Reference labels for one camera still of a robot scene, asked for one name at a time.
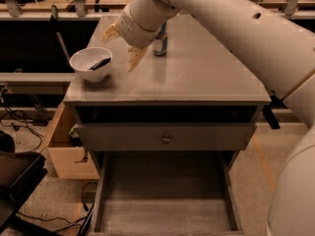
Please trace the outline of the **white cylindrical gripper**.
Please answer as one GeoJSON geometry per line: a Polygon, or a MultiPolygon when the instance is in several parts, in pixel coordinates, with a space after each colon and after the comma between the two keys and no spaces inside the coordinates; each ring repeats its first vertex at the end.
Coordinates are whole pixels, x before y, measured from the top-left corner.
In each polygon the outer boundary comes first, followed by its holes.
{"type": "Polygon", "coordinates": [[[121,37],[131,46],[127,51],[128,72],[133,71],[142,58],[146,55],[152,41],[156,38],[160,25],[154,25],[151,29],[138,23],[130,13],[130,9],[125,7],[118,16],[117,23],[111,24],[102,34],[101,40],[108,42],[121,37]]]}

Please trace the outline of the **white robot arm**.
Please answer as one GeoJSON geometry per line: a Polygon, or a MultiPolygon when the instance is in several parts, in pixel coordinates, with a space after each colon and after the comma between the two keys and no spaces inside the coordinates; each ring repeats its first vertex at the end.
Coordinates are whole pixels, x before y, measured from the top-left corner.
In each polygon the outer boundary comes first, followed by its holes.
{"type": "Polygon", "coordinates": [[[134,69],[161,25],[191,15],[308,128],[284,163],[268,236],[315,236],[315,34],[248,0],[133,0],[102,38],[123,38],[134,69]]]}

